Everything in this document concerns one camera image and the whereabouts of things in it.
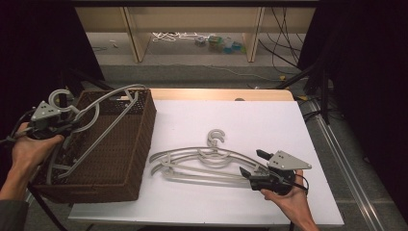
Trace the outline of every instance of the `black curtain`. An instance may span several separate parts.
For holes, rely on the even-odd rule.
[[[347,34],[328,63],[347,122],[372,166],[408,221],[404,187],[408,158],[408,3],[356,1]],[[299,66],[312,64],[340,17],[320,7],[305,39]]]
[[[53,90],[70,68],[103,79],[74,8],[7,0],[0,3],[0,139]],[[11,159],[0,150],[0,186]]]

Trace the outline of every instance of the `gripper camera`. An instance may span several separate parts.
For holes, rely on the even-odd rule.
[[[310,169],[312,168],[311,165],[284,151],[269,154],[258,149],[256,152],[259,157],[268,161],[268,175],[251,175],[249,171],[240,167],[242,176],[249,180],[253,191],[266,189],[280,195],[286,195],[293,186],[308,191],[307,188],[295,183],[296,175],[294,171],[296,169]]]

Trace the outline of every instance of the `human hand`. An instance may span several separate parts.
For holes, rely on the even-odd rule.
[[[295,183],[303,186],[303,170],[296,171]],[[269,190],[261,190],[265,200],[273,201],[297,227],[301,230],[319,230],[312,218],[306,192],[293,187],[286,195],[278,195]]]
[[[17,132],[23,131],[27,125],[28,123],[22,123]],[[0,191],[0,200],[23,200],[27,184],[38,165],[63,140],[61,135],[47,140],[33,140],[27,136],[18,138],[13,147],[12,168]]]
[[[23,131],[28,123],[22,123],[17,131]],[[17,139],[13,147],[13,167],[33,170],[43,162],[54,146],[63,141],[64,137],[57,135],[47,140],[33,140],[27,136]]]

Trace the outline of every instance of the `wicker basket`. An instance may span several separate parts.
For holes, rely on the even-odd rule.
[[[77,108],[82,110],[109,91],[82,92]],[[100,203],[137,200],[141,178],[150,149],[156,108],[150,90],[138,90],[138,101],[111,132],[68,176],[53,177],[46,185],[48,163],[33,181],[46,198],[57,203]],[[116,100],[124,93],[102,101],[99,118],[86,131],[73,134],[56,163],[72,166],[125,109],[129,101]],[[93,118],[93,110],[81,119],[81,126]],[[53,169],[53,175],[64,173]]]

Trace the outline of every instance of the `cable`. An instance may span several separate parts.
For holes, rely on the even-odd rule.
[[[309,119],[310,119],[311,117],[317,116],[317,115],[319,115],[320,113],[321,113],[321,111],[314,111],[314,112],[311,112],[311,113],[308,113],[308,114],[303,115],[303,118],[304,118],[304,120],[305,120],[305,123],[306,123],[307,121],[309,121]]]
[[[293,47],[292,47],[291,41],[289,39],[288,25],[286,23],[286,10],[287,10],[287,8],[282,9],[282,11],[283,11],[282,24],[279,22],[279,19],[276,16],[275,10],[273,8],[271,8],[271,9],[272,9],[273,16],[274,16],[274,18],[275,18],[275,20],[276,20],[276,22],[277,22],[277,24],[279,26],[279,30],[280,30],[279,38],[280,38],[280,35],[283,35],[283,37],[285,38],[285,40],[288,43],[289,47],[291,48],[291,53],[293,55],[294,60],[297,61],[298,57],[297,57],[296,53],[293,51]]]
[[[291,224],[289,225],[289,231],[294,231],[294,223],[291,221]]]
[[[302,38],[300,38],[299,34],[296,34],[297,38],[300,40],[300,42],[302,42],[302,44],[304,43]]]
[[[281,47],[284,47],[284,48],[288,48],[288,49],[292,49],[292,50],[295,50],[295,51],[300,51],[299,49],[292,48],[292,47],[290,47],[290,46],[286,46],[286,45],[282,45],[282,44],[278,43],[277,41],[273,40],[273,39],[270,37],[269,33],[267,33],[267,36],[268,36],[269,40],[271,40],[273,43],[275,43],[275,44],[278,45],[278,46],[281,46]]]
[[[20,124],[23,122],[23,119],[24,119],[26,116],[29,116],[30,114],[32,114],[32,113],[35,112],[35,111],[36,111],[36,109],[32,109],[32,110],[26,112],[26,113],[17,121],[17,123],[16,123],[15,126],[13,127],[13,130],[12,130],[12,132],[10,133],[10,135],[7,136],[4,140],[1,140],[1,141],[0,141],[0,145],[6,143],[7,141],[9,141],[9,142],[15,142],[15,138],[14,138],[15,133],[17,132],[18,128],[20,127]]]
[[[307,181],[306,177],[304,177],[304,176],[302,176],[302,175],[295,174],[295,176],[301,177],[301,178],[303,178],[304,181],[306,181],[307,187],[304,187],[304,188],[306,189],[305,192],[306,192],[306,194],[307,194],[307,193],[309,192],[309,181]]]
[[[88,226],[88,228],[86,229],[86,231],[90,231],[90,229],[93,227],[93,225],[95,225],[95,224],[90,224],[89,226]]]
[[[287,64],[289,64],[289,65],[291,65],[291,66],[297,68],[297,66],[296,66],[295,64],[291,63],[290,61],[286,60],[286,59],[283,58],[282,56],[276,54],[274,51],[271,51],[269,48],[267,48],[259,39],[258,39],[258,41],[259,41],[259,43],[261,43],[261,45],[262,45],[268,52],[270,52],[272,55],[277,56],[279,59],[285,61]]]
[[[36,188],[34,188],[31,183],[28,183],[27,189],[30,191],[30,193],[33,195],[33,197],[36,199],[36,201],[38,202],[38,204],[42,208],[42,210],[45,212],[45,214],[58,227],[58,229],[60,229],[62,231],[67,231],[67,229],[60,223],[60,221],[57,219],[57,217],[55,217],[55,215],[52,213],[51,209],[48,207],[48,205],[45,203],[45,201],[39,195]]]
[[[160,61],[158,61],[158,60],[156,59],[156,55],[153,54],[153,53],[150,51],[149,48],[147,48],[147,52],[149,52],[149,53],[153,56],[153,58],[156,60],[156,62],[157,62],[158,64],[161,64],[161,65],[185,65],[185,66],[188,66],[187,64],[178,64],[178,63],[174,63],[174,64],[163,64],[163,63],[161,63]],[[258,78],[260,78],[260,79],[268,80],[268,81],[271,81],[271,82],[281,82],[281,80],[272,80],[272,79],[269,79],[269,78],[267,78],[267,77],[263,77],[263,76],[260,76],[260,75],[257,75],[257,74],[240,74],[240,73],[234,72],[234,71],[231,70],[231,69],[227,69],[227,68],[223,68],[223,67],[215,67],[215,66],[204,65],[204,64],[202,64],[201,66],[205,66],[205,67],[210,68],[210,69],[217,69],[217,70],[229,71],[229,72],[231,72],[231,73],[233,73],[233,74],[235,74],[235,75],[238,75],[238,76],[254,76],[254,77],[258,77]]]
[[[276,40],[277,42],[279,41],[281,35],[282,35],[282,30],[281,30],[281,33],[279,33],[278,39]],[[272,66],[273,66],[273,68],[274,68],[276,71],[278,71],[278,72],[280,72],[280,73],[290,74],[290,73],[288,73],[288,72],[281,71],[281,70],[279,70],[279,69],[276,67],[275,62],[274,62],[275,56],[276,56],[276,54],[275,54],[276,46],[277,46],[277,43],[275,43],[275,45],[273,46],[273,51],[269,51],[269,52],[271,52],[271,54],[272,54]]]

